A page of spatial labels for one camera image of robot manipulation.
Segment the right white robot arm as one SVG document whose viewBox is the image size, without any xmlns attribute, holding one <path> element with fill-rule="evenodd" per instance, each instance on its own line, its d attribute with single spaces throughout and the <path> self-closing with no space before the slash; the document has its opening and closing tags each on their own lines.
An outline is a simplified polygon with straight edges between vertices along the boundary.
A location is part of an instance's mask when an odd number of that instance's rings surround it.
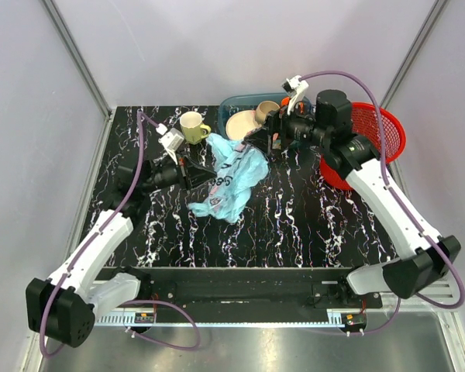
<svg viewBox="0 0 465 372">
<path fill-rule="evenodd" d="M 365 294 L 390 291 L 407 299 L 444 277 L 461 245 L 443 236 L 420 215 L 396 185 L 385 160 L 372 142 L 353 131 L 352 103 L 346 94 L 325 90 L 318 94 L 313 113 L 289 105 L 267 114 L 266 122 L 244 140 L 264 155 L 274 141 L 317 146 L 325 163 L 370 206 L 391 238 L 396 259 L 352 270 L 336 288 L 339 303 L 353 307 Z"/>
</svg>

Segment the red mesh trash bin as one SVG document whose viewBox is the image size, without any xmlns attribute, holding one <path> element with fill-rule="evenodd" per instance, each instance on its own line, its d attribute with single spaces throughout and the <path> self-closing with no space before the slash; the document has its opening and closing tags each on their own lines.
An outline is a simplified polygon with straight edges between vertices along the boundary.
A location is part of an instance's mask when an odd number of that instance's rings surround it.
<svg viewBox="0 0 465 372">
<path fill-rule="evenodd" d="M 398 159 L 406 146 L 406 135 L 400 121 L 389 111 L 381 108 L 384 128 L 386 164 Z M 352 110 L 353 131 L 368 138 L 372 144 L 381 149 L 381 133 L 377 123 L 375 107 L 370 103 L 354 102 Z M 351 191 L 352 188 L 326 163 L 322 157 L 319 165 L 320 174 L 330 186 Z"/>
</svg>

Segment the light blue plastic trash bag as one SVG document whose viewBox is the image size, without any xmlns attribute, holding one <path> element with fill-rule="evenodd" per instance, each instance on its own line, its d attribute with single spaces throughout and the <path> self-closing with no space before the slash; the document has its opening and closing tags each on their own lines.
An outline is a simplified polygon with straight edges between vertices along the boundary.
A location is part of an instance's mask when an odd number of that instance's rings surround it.
<svg viewBox="0 0 465 372">
<path fill-rule="evenodd" d="M 215 159 L 216 177 L 202 202 L 188 205 L 197 217 L 211 216 L 228 223 L 239 220 L 252 189 L 268 174 L 266 157 L 255 147 L 211 134 L 206 139 Z"/>
</svg>

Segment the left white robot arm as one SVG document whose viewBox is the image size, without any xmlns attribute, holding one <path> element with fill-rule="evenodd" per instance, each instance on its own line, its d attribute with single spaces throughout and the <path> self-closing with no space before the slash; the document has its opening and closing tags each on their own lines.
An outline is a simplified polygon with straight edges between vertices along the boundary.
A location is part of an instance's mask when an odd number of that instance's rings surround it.
<svg viewBox="0 0 465 372">
<path fill-rule="evenodd" d="M 143 221 L 150 194 L 171 186 L 189 191 L 210 182 L 216 172 L 186 156 L 154 163 L 140 160 L 134 168 L 121 166 L 108 208 L 75 251 L 47 279 L 34 278 L 26 287 L 28 325 L 41 339 L 80 346 L 96 320 L 131 302 L 136 307 L 153 299 L 150 275 L 123 267 L 104 284 L 95 279 L 115 249 Z"/>
</svg>

